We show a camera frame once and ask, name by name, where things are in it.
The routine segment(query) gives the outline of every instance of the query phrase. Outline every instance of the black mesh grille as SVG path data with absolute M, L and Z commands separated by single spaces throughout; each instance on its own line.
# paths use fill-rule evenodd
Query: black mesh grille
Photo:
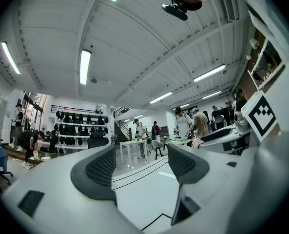
M 115 150 L 108 152 L 86 166 L 86 174 L 94 183 L 111 187 L 112 174 L 116 167 Z
M 193 159 L 181 154 L 180 152 L 177 152 L 173 148 L 169 148 L 168 156 L 170 168 L 178 181 L 181 176 L 192 171 L 196 166 Z

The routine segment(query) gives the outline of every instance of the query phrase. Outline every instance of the shoe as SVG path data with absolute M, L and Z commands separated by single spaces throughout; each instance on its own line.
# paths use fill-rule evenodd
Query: shoe
M 27 164 L 27 162 L 23 162 L 22 165 L 27 170 L 31 169 L 31 167 Z

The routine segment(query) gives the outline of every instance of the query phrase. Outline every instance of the black cap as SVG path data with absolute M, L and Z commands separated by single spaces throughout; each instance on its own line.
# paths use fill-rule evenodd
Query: black cap
M 202 2 L 190 3 L 190 2 L 184 2 L 182 0 L 172 0 L 172 1 L 186 10 L 195 11 L 195 10 L 199 10 L 202 7 Z
M 181 107 L 176 107 L 174 112 L 176 115 L 180 114 L 182 112 Z

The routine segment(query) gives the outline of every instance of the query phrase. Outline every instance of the staircase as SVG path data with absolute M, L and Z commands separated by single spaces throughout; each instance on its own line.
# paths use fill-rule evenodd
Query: staircase
M 119 144 L 121 142 L 129 141 L 126 136 L 123 134 L 123 132 L 120 130 L 119 126 L 115 122 L 114 127 L 114 134 L 117 135 L 116 144 Z

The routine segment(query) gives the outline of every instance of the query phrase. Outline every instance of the beige shirt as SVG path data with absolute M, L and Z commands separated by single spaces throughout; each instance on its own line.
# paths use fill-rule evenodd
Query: beige shirt
M 208 126 L 207 126 L 208 119 L 204 113 L 197 112 L 193 116 L 193 120 L 194 120 L 194 125 L 196 125 L 196 137 L 197 138 L 201 138 L 209 134 Z

